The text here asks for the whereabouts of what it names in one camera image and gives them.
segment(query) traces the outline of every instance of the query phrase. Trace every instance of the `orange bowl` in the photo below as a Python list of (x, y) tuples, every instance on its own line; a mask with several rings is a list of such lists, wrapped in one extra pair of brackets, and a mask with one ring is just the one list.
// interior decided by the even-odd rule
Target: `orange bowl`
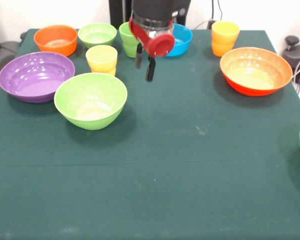
[(241, 94), (260, 97), (285, 87), (293, 76), (289, 63), (278, 54), (257, 47), (239, 47), (220, 60), (221, 71)]
[(66, 25), (53, 25), (41, 28), (34, 34), (34, 42), (42, 52), (54, 52), (66, 57), (77, 48), (77, 31)]

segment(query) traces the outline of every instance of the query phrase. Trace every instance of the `purple bowl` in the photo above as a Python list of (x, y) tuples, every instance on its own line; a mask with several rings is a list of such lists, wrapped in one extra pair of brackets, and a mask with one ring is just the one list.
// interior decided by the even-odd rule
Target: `purple bowl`
[(17, 99), (42, 104), (75, 75), (72, 61), (55, 52), (33, 52), (15, 58), (0, 71), (0, 87)]

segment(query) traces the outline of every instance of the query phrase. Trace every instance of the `green bowl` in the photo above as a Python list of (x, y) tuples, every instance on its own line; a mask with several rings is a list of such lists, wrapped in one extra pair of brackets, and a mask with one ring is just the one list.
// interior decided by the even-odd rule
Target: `green bowl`
[(54, 104), (72, 124), (99, 130), (118, 117), (127, 97), (126, 86), (115, 76), (89, 72), (62, 83), (55, 92)]
[(108, 23), (96, 22), (79, 29), (78, 37), (89, 49), (97, 45), (112, 45), (117, 29)]

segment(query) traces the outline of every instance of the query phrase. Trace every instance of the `white wall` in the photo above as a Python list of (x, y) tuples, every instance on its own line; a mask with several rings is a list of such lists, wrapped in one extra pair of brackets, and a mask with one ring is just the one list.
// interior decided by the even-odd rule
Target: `white wall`
[[(19, 41), (20, 34), (29, 28), (53, 24), (80, 28), (93, 22), (110, 23), (108, 1), (111, 0), (79, 0), (71, 4), (68, 0), (0, 0), (0, 42)], [(217, 0), (214, 1), (215, 18), (219, 18)], [(287, 4), (279, 0), (219, 1), (223, 20), (234, 21), (243, 30), (266, 30), (278, 52), (285, 48), (287, 35), (300, 38), (300, 0)], [(194, 28), (210, 17), (211, 0), (191, 0), (188, 27)]]

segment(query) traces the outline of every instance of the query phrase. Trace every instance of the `blue bowl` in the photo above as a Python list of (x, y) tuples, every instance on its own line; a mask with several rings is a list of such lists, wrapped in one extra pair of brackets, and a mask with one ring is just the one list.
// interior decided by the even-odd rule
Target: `blue bowl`
[(173, 32), (174, 36), (174, 47), (173, 49), (166, 55), (167, 57), (175, 57), (184, 54), (189, 44), (192, 40), (193, 34), (192, 31), (186, 26), (180, 24), (173, 24)]

